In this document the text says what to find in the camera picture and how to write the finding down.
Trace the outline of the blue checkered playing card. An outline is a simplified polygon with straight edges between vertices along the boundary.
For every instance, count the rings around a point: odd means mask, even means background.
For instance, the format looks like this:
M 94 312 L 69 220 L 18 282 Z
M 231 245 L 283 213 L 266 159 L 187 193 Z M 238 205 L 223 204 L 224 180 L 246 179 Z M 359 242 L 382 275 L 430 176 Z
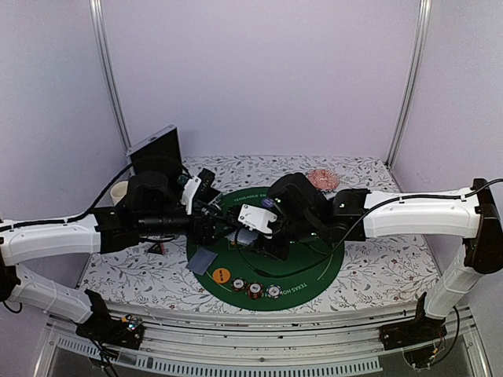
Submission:
M 203 276 L 217 257 L 216 253 L 201 247 L 188 260 L 186 268 L 198 276 Z

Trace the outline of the grey playing card deck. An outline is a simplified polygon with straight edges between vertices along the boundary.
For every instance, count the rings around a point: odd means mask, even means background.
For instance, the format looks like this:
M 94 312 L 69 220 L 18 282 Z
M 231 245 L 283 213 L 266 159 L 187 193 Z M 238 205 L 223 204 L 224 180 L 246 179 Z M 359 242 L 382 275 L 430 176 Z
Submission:
M 240 247 L 248 247 L 258 239 L 258 236 L 259 234 L 255 231 L 240 229 L 230 233 L 227 239 L 233 246 L 238 244 Z

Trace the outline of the orange big blind button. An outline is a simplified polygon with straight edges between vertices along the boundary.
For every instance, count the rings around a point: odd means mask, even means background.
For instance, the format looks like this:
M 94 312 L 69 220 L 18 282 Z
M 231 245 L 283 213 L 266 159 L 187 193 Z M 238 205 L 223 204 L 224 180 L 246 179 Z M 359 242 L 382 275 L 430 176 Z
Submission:
M 226 284 L 230 281 L 231 273 L 226 268 L 217 268 L 212 273 L 212 279 L 217 284 Z

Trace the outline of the blue peach 10 chip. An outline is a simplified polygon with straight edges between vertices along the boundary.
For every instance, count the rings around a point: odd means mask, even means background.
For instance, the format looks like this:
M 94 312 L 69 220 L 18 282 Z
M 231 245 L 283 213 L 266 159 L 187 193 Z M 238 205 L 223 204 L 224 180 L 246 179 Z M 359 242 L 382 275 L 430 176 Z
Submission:
M 280 296 L 282 295 L 282 290 L 279 286 L 277 285 L 270 285 L 267 289 L 266 289 L 266 296 L 268 298 L 273 298 L 273 299 L 277 299 L 279 298 Z

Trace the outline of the red black 100 chip stack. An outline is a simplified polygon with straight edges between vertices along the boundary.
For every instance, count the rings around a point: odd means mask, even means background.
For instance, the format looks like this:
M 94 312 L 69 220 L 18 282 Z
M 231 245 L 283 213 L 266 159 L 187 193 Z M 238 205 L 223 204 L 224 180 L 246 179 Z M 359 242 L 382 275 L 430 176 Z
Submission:
M 247 287 L 247 282 L 242 278 L 233 279 L 231 282 L 231 288 L 235 292 L 243 291 Z

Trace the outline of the purple small blind button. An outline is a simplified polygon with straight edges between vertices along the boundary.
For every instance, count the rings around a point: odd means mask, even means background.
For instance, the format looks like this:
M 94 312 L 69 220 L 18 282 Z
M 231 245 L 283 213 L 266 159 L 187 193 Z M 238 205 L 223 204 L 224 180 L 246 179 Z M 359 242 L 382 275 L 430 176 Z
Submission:
M 272 208 L 274 206 L 274 201 L 271 198 L 264 198 L 261 202 L 262 206 L 265 208 Z

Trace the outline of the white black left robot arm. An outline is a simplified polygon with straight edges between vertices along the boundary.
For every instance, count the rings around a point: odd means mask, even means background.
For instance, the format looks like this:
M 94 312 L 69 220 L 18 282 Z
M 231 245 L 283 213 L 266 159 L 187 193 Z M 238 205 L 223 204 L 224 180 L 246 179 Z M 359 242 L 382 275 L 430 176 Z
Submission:
M 19 302 L 86 326 L 99 340 L 117 332 L 103 298 L 65 287 L 24 267 L 24 262 L 64 254 L 109 254 L 140 243 L 166 243 L 185 235 L 203 245 L 217 239 L 220 210 L 210 205 L 215 174 L 183 170 L 174 185 L 157 171 L 131 177 L 113 207 L 93 203 L 70 218 L 4 221 L 1 226 L 1 301 Z

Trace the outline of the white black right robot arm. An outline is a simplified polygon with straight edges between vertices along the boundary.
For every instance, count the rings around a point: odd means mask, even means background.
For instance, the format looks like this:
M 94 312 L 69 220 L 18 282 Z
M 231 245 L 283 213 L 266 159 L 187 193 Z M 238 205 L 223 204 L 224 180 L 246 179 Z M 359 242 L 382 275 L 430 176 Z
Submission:
M 475 179 L 468 188 L 409 194 L 346 188 L 328 198 L 306 176 L 288 174 L 268 188 L 270 208 L 243 207 L 239 220 L 259 234 L 261 249 L 279 258 L 287 243 L 314 237 L 335 247 L 402 234 L 460 237 L 456 257 L 406 326 L 412 342 L 423 342 L 482 276 L 502 269 L 502 225 L 491 185 Z

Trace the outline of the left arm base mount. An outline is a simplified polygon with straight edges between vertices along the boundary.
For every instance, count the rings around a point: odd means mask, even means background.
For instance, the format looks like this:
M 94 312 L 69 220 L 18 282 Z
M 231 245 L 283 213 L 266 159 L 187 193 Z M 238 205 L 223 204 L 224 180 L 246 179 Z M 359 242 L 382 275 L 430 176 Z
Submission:
M 145 327 L 141 317 L 127 314 L 120 319 L 109 315 L 93 314 L 85 323 L 77 324 L 78 336 L 88 338 L 99 345 L 112 345 L 139 350 Z

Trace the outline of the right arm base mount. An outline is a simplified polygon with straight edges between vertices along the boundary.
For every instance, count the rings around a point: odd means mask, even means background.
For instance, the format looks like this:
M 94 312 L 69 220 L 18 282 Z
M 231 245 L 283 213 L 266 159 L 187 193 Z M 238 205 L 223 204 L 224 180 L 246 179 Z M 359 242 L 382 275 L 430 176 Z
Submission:
M 424 313 L 416 313 L 412 320 L 386 324 L 379 327 L 379 340 L 385 350 L 395 350 L 433 342 L 446 335 L 445 320 L 432 319 Z M 429 368 L 435 361 L 439 346 L 415 348 L 404 352 L 406 363 L 415 369 Z

